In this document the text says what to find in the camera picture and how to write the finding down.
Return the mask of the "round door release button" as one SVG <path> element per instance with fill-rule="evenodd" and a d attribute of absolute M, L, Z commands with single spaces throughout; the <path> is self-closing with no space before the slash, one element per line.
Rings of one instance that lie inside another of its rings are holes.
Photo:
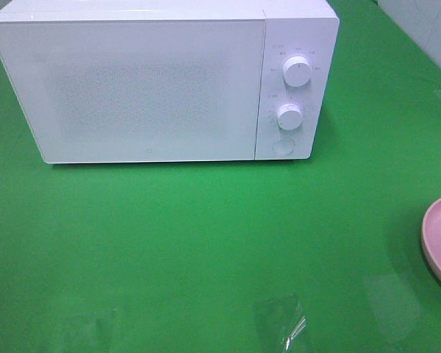
<path fill-rule="evenodd" d="M 282 138 L 273 144 L 273 151 L 279 156 L 288 156 L 294 149 L 295 142 L 291 138 Z"/>

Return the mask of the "white microwave knob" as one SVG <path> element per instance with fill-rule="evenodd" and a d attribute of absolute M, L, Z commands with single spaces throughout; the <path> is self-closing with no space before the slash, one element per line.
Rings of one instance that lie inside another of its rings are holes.
<path fill-rule="evenodd" d="M 304 114 L 297 104 L 284 104 L 276 113 L 280 129 L 291 131 L 299 128 L 304 122 Z"/>
<path fill-rule="evenodd" d="M 312 64 L 304 55 L 296 55 L 284 62 L 282 71 L 285 83 L 290 87 L 298 88 L 311 79 Z"/>

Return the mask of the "white microwave door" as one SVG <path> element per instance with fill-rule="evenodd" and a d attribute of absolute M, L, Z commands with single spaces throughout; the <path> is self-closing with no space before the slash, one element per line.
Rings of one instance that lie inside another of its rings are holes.
<path fill-rule="evenodd" d="M 254 158 L 264 21 L 0 23 L 42 158 Z"/>

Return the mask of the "green table cloth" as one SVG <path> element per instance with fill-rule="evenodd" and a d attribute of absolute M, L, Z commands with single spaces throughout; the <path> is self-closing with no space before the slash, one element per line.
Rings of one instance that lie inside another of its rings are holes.
<path fill-rule="evenodd" d="M 375 1 L 332 6 L 308 160 L 47 165 L 0 62 L 0 352 L 260 352 L 254 302 L 290 293 L 313 352 L 441 352 L 441 70 Z M 397 273 L 421 316 L 388 343 L 363 278 Z"/>

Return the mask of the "white microwave oven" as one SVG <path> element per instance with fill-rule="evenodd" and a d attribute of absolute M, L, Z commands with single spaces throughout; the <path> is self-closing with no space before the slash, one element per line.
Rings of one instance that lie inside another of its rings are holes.
<path fill-rule="evenodd" d="M 339 26 L 327 1 L 11 1 L 0 59 L 46 163 L 298 160 Z"/>

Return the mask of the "clear tape patch centre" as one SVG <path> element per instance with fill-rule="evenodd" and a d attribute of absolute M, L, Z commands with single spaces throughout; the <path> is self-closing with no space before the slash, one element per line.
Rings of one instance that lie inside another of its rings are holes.
<path fill-rule="evenodd" d="M 296 293 L 254 302 L 260 352 L 313 352 L 308 322 Z"/>

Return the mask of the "clear tape patch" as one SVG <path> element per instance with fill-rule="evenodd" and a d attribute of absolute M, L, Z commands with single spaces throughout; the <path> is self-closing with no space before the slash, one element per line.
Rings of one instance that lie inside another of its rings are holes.
<path fill-rule="evenodd" d="M 296 293 L 254 302 L 260 352 L 313 352 L 308 322 Z"/>
<path fill-rule="evenodd" d="M 363 278 L 367 300 L 379 332 L 388 343 L 400 343 L 415 331 L 421 305 L 404 273 Z"/>

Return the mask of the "clear tape patch right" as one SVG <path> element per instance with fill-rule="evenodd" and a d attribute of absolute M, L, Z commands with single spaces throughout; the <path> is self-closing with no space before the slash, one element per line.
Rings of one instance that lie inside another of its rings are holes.
<path fill-rule="evenodd" d="M 367 300 L 379 332 L 388 343 L 400 343 L 415 331 L 421 305 L 404 273 L 363 278 Z"/>

